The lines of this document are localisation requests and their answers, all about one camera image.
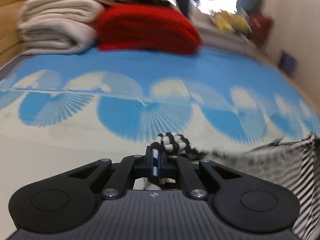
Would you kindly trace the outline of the black white striped garment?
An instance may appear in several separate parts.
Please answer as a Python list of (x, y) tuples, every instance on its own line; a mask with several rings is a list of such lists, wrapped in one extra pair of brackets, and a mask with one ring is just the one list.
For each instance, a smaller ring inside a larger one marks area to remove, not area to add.
[(152, 176), (160, 171), (161, 153), (189, 161), (211, 159), (289, 189), (300, 202), (294, 233), (301, 239), (319, 239), (319, 136), (315, 133), (297, 142), (276, 139), (242, 153), (204, 151), (181, 134), (160, 133), (151, 144)]

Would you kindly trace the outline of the blue patterned bed sheet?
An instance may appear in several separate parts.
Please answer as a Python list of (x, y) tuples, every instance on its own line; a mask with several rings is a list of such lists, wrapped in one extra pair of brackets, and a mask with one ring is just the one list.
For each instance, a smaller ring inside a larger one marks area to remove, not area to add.
[(37, 55), (1, 81), (3, 181), (143, 153), (165, 132), (242, 153), (319, 134), (319, 116), (274, 68), (210, 49)]

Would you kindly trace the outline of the red folded blanket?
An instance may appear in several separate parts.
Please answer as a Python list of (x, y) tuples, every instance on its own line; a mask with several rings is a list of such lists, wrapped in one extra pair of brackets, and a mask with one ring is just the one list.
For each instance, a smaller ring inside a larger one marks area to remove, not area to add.
[(96, 21), (100, 50), (155, 50), (193, 55), (202, 43), (199, 32), (179, 11), (153, 5), (116, 5)]

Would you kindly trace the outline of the yellow plush toy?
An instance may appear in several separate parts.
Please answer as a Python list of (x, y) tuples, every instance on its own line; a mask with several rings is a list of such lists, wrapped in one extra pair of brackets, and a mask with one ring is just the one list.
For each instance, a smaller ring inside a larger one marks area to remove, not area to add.
[(246, 18), (241, 14), (230, 14), (227, 11), (215, 12), (211, 17), (211, 21), (219, 31), (242, 33), (245, 35), (251, 32)]

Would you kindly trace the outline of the cream folded quilt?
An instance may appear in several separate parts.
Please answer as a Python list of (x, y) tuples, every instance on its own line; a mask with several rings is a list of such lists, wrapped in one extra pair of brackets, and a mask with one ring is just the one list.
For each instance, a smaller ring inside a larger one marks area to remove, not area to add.
[(80, 54), (95, 45), (95, 20), (104, 7), (94, 0), (27, 0), (17, 21), (24, 55)]

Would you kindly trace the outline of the dark red cushion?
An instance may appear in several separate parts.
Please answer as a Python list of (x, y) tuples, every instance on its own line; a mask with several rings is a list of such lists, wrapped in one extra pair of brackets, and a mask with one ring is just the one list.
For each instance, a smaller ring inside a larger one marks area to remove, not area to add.
[(250, 34), (251, 41), (257, 48), (261, 48), (266, 43), (272, 29), (272, 18), (266, 17), (259, 12), (253, 13), (249, 17), (249, 25), (252, 30)]

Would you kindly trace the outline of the purple bag by wall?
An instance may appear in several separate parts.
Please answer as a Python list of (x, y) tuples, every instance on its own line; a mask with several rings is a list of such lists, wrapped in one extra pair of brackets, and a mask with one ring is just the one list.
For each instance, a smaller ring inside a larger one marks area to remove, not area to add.
[(284, 51), (281, 52), (278, 67), (282, 72), (284, 72), (288, 76), (292, 76), (295, 71), (296, 65), (297, 61), (292, 55)]

